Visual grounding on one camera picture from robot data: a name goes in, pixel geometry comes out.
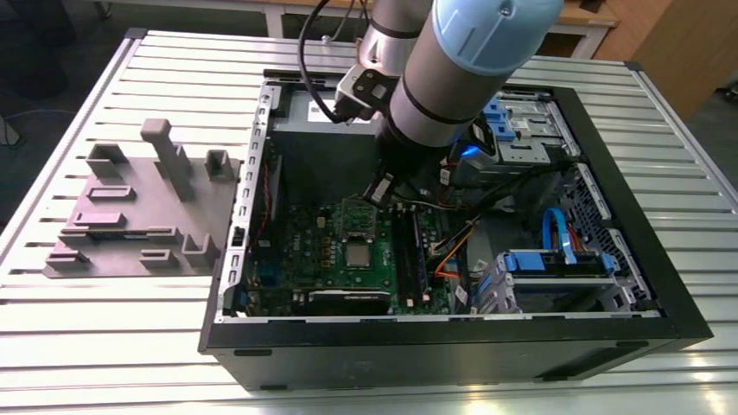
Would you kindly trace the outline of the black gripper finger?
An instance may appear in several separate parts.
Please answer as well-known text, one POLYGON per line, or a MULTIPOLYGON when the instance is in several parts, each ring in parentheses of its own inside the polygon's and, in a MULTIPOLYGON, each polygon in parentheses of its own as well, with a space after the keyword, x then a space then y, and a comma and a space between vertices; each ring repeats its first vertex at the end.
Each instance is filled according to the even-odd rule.
POLYGON ((396 177, 390 173, 385 173, 369 185, 364 200, 370 204, 388 204, 396 190, 396 177))

